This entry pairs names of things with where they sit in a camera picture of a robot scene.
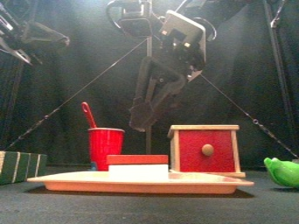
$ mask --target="green toy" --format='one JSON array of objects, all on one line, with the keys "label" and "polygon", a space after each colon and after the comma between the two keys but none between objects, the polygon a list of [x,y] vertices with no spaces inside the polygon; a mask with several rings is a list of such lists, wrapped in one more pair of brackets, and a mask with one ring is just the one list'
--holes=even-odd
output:
[{"label": "green toy", "polygon": [[280,186],[299,188],[299,164],[280,161],[277,158],[264,159],[265,168],[271,179]]}]

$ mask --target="drawer knob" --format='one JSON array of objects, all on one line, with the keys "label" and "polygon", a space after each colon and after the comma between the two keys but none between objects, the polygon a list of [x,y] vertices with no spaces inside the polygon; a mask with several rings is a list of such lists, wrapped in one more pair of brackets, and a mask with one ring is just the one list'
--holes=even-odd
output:
[{"label": "drawer knob", "polygon": [[204,144],[200,149],[204,156],[209,157],[213,153],[213,147],[209,144]]}]

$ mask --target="green box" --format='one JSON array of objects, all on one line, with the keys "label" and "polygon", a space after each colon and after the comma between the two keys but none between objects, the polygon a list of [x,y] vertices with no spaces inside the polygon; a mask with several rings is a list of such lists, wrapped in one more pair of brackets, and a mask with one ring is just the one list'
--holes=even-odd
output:
[{"label": "green box", "polygon": [[0,150],[0,185],[42,176],[45,165],[46,155]]}]

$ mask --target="white block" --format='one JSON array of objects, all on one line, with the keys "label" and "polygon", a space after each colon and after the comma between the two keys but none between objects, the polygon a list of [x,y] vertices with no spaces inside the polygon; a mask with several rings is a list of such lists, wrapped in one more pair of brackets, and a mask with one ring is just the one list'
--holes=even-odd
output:
[{"label": "white block", "polygon": [[118,181],[168,180],[168,164],[112,164],[108,178]]}]

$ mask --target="green object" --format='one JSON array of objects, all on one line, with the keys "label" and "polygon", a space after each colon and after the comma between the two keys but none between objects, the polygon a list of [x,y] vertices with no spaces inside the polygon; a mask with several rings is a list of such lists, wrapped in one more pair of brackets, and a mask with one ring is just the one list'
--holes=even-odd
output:
[{"label": "green object", "polygon": [[273,182],[280,186],[299,188],[299,164],[276,157],[264,159],[265,169]]},{"label": "green object", "polygon": [[42,176],[45,164],[46,155],[0,150],[0,185]]}]

